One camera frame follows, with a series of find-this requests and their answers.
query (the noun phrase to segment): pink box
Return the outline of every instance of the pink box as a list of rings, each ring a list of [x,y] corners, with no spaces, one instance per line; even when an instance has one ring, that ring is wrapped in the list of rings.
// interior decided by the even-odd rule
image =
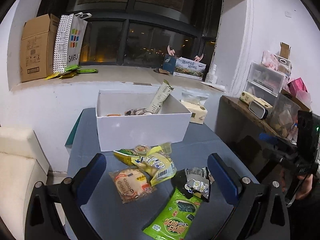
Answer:
[[[303,90],[305,92],[308,92],[304,82],[302,81],[302,78],[297,78],[290,83],[288,83],[288,87],[290,90],[290,93],[295,97],[297,95],[297,92],[299,90]]]

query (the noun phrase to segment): gray tabletop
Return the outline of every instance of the gray tabletop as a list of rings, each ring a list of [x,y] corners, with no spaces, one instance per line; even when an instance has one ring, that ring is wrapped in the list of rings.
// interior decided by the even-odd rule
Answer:
[[[94,108],[83,110],[76,130],[68,165],[68,176],[73,177],[86,166],[96,153],[106,156],[107,168],[86,205],[81,207],[89,222],[104,240],[133,239],[152,240],[142,232],[169,200],[173,187],[167,180],[156,185],[157,190],[139,200],[123,204],[109,172],[127,166],[118,161],[112,152],[101,152],[97,134]],[[205,167],[211,153],[218,153],[227,166],[239,176],[247,176],[257,183],[255,177],[235,154],[206,125],[190,123],[182,142],[172,144],[171,158],[177,170]],[[215,183],[212,184],[209,203],[202,203],[185,240],[208,240],[223,225],[232,210],[224,200]],[[76,239],[66,220],[70,239]]]

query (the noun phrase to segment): colorful logo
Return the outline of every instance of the colorful logo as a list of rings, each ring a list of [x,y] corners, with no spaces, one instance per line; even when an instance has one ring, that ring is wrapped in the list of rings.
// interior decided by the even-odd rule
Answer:
[[[188,223],[183,222],[181,219],[174,217],[174,218],[166,218],[163,222],[165,225],[165,230],[170,235],[180,235],[184,233],[188,228]]]
[[[70,48],[76,48],[78,46],[80,30],[72,29],[71,30],[71,37],[70,37]]]

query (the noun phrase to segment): white sofa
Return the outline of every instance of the white sofa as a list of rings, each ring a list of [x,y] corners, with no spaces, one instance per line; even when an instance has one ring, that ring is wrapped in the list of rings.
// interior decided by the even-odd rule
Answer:
[[[32,189],[48,169],[32,129],[0,127],[0,216],[16,240],[24,240]]]

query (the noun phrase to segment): seaweed snack bag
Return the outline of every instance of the seaweed snack bag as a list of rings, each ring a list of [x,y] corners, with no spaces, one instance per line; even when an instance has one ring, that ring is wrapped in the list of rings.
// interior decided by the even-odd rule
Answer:
[[[146,176],[138,168],[110,172],[109,175],[117,187],[122,203],[136,200],[153,191]]]
[[[147,157],[141,157],[132,162],[152,177],[150,181],[152,187],[171,179],[177,172],[172,159],[162,151],[155,152]]]
[[[200,203],[197,197],[188,200],[176,188],[164,210],[143,232],[156,240],[184,239]]]

